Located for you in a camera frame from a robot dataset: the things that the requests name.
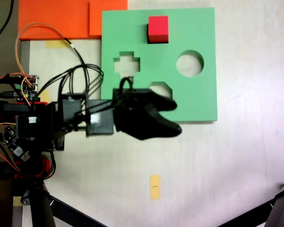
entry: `circular hole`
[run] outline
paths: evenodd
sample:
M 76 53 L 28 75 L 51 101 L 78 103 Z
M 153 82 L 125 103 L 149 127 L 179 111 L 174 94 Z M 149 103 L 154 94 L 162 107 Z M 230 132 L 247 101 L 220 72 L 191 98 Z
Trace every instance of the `circular hole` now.
M 204 68 L 204 60 L 197 51 L 184 51 L 180 54 L 176 67 L 179 73 L 185 77 L 195 77 L 199 75 Z

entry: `orange foam sheet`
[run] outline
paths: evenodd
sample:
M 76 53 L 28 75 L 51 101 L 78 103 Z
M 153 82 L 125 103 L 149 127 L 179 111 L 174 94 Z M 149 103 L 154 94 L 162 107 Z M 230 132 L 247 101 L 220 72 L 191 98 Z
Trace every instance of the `orange foam sheet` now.
M 102 12 L 111 10 L 127 10 L 127 0 L 90 0 L 89 35 L 91 38 L 101 38 Z
M 101 38 L 102 11 L 126 9 L 127 0 L 19 0 L 18 32 L 39 22 L 56 27 L 68 39 Z M 34 26 L 23 32 L 20 39 L 62 38 L 49 28 Z

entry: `orange wire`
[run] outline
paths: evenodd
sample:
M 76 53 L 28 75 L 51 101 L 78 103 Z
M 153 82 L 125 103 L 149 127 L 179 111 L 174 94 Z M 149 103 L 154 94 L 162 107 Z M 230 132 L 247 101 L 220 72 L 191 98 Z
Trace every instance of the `orange wire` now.
M 31 104 L 29 103 L 28 99 L 25 97 L 24 92 L 23 92 L 23 83 L 24 83 L 24 80 L 27 81 L 27 78 L 24 78 L 24 79 L 22 80 L 22 83 L 21 83 L 21 92 L 22 92 L 22 95 L 23 95 L 24 99 L 27 101 L 27 104 L 28 104 L 29 106 L 31 106 Z
M 16 125 L 15 123 L 7 123 L 7 122 L 0 123 L 0 125 L 4 125 L 4 124 L 12 124 L 12 125 Z
M 13 167 L 18 173 L 20 173 L 20 171 L 18 169 L 16 169 L 16 167 L 14 167 L 2 154 L 0 154 L 0 157 L 6 161 L 11 167 Z
M 21 63 L 20 63 L 20 60 L 19 60 L 19 55 L 18 55 L 18 43 L 19 43 L 19 38 L 21 36 L 21 34 L 29 27 L 31 26 L 45 26 L 45 27 L 49 27 L 53 30 L 55 30 L 57 33 L 59 33 L 61 35 L 62 38 L 64 38 L 65 36 L 57 29 L 55 28 L 54 26 L 51 26 L 49 24 L 46 24 L 46 23 L 32 23 L 32 24 L 29 24 L 29 25 L 26 25 L 24 28 L 21 29 L 21 31 L 19 32 L 17 38 L 16 38 L 16 43 L 15 43 L 15 56 L 16 56 L 16 62 L 17 62 L 17 65 L 20 69 L 20 71 L 24 74 L 24 70 L 21 66 Z

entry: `hexagonal hole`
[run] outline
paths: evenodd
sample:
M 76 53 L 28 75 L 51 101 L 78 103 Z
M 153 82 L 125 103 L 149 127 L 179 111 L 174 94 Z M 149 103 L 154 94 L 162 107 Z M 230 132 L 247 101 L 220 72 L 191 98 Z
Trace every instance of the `hexagonal hole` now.
M 165 82 L 152 82 L 150 89 L 161 96 L 172 98 L 172 89 Z

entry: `cross-shaped hole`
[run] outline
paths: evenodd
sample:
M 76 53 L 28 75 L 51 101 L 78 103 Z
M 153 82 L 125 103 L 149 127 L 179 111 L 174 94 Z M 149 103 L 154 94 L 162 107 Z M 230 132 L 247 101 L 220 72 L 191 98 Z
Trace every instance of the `cross-shaped hole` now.
M 133 77 L 140 72 L 140 58 L 135 58 L 133 52 L 120 52 L 120 57 L 114 58 L 114 68 L 120 78 Z

